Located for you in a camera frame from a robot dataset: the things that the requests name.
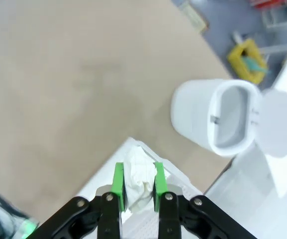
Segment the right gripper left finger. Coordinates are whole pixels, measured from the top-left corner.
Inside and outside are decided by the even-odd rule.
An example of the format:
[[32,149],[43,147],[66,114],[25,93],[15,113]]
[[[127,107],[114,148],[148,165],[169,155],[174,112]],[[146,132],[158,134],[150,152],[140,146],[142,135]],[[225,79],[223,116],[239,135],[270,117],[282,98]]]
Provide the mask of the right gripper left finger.
[[73,197],[33,233],[34,239],[83,239],[96,231],[97,239],[122,238],[121,213],[125,211],[123,163],[116,163],[113,182],[91,201]]

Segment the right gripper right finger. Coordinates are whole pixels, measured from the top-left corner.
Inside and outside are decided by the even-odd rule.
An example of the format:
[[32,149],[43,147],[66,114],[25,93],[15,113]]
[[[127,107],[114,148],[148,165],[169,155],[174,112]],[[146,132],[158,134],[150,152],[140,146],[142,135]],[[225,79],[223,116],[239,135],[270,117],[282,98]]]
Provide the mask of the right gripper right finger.
[[182,239],[182,228],[197,239],[254,239],[208,197],[197,195],[187,199],[181,187],[167,183],[163,163],[155,162],[153,200],[158,213],[158,238]]

